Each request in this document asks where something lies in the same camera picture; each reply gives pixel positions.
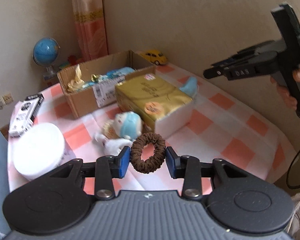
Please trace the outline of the person's right hand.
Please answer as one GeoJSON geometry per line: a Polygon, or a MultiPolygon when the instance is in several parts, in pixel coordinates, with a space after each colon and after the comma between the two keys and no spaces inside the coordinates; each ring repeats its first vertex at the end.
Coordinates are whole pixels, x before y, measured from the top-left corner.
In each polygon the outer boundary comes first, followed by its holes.
{"type": "MultiPolygon", "coordinates": [[[[300,83],[300,65],[298,66],[298,69],[294,70],[293,78],[296,82],[300,83]]],[[[290,95],[289,90],[285,86],[279,85],[272,76],[270,77],[270,81],[272,84],[276,85],[276,90],[278,94],[281,96],[286,106],[296,111],[297,104],[298,104],[296,98],[292,97],[290,95]]]]}

